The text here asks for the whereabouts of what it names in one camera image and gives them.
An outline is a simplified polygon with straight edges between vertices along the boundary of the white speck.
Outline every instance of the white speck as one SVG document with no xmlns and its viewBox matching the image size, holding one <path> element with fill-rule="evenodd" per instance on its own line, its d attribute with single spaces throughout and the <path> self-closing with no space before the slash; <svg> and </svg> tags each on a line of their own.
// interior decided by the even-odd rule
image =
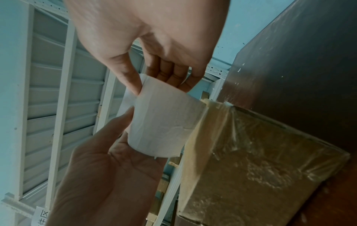
<svg viewBox="0 0 357 226">
<path fill-rule="evenodd" d="M 301 213 L 301 221 L 306 224 L 308 222 L 308 220 L 306 219 L 305 214 Z"/>
</svg>

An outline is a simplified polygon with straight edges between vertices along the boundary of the white paper roll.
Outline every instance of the white paper roll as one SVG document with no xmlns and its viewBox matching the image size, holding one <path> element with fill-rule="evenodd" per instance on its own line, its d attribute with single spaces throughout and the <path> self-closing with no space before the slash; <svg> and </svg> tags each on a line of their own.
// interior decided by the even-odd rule
<svg viewBox="0 0 357 226">
<path fill-rule="evenodd" d="M 135 106 L 129 145 L 154 157 L 179 156 L 191 132 L 206 112 L 206 105 L 160 80 L 141 74 L 140 95 L 128 89 L 117 116 Z"/>
</svg>

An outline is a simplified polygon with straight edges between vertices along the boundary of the brown table surface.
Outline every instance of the brown table surface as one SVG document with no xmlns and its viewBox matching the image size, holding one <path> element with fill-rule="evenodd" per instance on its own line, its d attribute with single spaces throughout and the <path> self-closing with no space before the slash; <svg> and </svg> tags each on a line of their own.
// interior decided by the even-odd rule
<svg viewBox="0 0 357 226">
<path fill-rule="evenodd" d="M 218 101 L 351 153 L 290 225 L 357 225 L 357 1 L 298 0 L 236 56 Z"/>
</svg>

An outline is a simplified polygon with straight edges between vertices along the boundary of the hand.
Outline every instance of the hand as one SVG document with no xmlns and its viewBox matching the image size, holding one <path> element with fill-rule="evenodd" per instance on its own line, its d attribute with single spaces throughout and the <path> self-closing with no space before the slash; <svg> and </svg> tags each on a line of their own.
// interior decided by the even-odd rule
<svg viewBox="0 0 357 226">
<path fill-rule="evenodd" d="M 229 0 L 66 0 L 66 5 L 82 44 L 138 95 L 141 81 L 128 54 L 133 41 L 140 37 L 147 75 L 188 92 L 205 74 Z"/>
<path fill-rule="evenodd" d="M 126 132 L 113 145 L 133 112 L 113 119 L 74 150 L 47 226 L 143 224 L 167 159 L 135 151 Z"/>
</svg>

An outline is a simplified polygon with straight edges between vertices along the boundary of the sign with chinese characters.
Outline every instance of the sign with chinese characters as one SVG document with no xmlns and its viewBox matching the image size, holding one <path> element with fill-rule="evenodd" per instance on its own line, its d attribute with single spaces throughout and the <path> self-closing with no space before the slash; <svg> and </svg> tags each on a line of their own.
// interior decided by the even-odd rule
<svg viewBox="0 0 357 226">
<path fill-rule="evenodd" d="M 36 207 L 35 213 L 31 220 L 31 226 L 42 226 L 46 225 L 49 211 L 42 207 Z"/>
</svg>

